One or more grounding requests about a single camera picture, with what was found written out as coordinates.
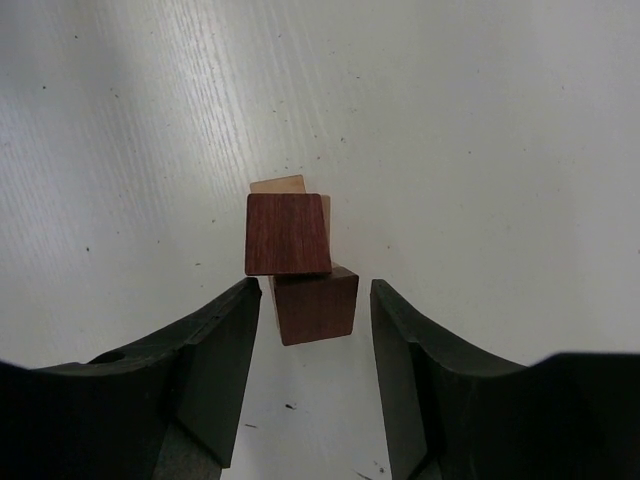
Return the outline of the small dark brown block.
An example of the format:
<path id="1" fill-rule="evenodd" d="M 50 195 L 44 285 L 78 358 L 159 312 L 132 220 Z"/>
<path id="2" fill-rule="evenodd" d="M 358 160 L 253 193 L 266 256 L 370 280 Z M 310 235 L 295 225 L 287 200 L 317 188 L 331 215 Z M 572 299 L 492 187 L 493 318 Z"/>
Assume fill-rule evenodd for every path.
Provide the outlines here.
<path id="1" fill-rule="evenodd" d="M 316 193 L 249 194 L 244 269 L 250 276 L 330 273 L 322 197 Z"/>

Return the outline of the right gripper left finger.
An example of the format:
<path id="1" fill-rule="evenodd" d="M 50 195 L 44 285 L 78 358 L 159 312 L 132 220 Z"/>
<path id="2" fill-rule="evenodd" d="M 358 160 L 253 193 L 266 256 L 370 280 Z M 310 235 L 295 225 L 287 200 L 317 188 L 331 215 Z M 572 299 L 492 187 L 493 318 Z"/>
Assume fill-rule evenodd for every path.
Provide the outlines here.
<path id="1" fill-rule="evenodd" d="M 233 457 L 261 296 L 246 278 L 87 363 L 3 363 L 2 477 L 219 478 Z"/>

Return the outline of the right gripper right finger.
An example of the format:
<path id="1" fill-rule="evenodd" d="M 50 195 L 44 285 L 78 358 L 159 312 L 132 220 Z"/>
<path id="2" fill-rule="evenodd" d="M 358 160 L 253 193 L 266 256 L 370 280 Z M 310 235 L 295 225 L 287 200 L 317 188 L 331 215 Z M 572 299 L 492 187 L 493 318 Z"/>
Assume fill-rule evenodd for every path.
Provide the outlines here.
<path id="1" fill-rule="evenodd" d="M 639 357 L 559 353 L 530 366 L 370 289 L 391 475 L 396 479 L 635 479 Z"/>

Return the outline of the long light wood block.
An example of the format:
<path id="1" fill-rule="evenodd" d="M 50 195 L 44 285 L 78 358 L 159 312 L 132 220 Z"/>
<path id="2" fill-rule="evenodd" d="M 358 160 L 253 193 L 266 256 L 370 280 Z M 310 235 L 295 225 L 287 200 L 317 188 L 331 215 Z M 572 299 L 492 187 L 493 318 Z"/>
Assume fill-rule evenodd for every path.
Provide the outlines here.
<path id="1" fill-rule="evenodd" d="M 268 180 L 252 182 L 249 185 L 251 193 L 281 194 L 281 193 L 306 193 L 304 176 L 301 174 L 278 177 Z M 323 218 L 327 238 L 330 238 L 331 227 L 331 198 L 329 195 L 321 194 Z"/>

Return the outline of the dark red wood cube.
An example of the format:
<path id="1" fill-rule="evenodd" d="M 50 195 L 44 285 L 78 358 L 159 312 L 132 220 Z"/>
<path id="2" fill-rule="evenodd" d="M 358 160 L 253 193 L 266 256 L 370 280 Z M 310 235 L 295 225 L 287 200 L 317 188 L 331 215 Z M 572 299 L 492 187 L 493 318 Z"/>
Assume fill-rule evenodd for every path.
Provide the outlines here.
<path id="1" fill-rule="evenodd" d="M 284 346 L 352 333 L 359 289 L 356 273 L 334 265 L 328 275 L 278 275 L 270 282 Z"/>

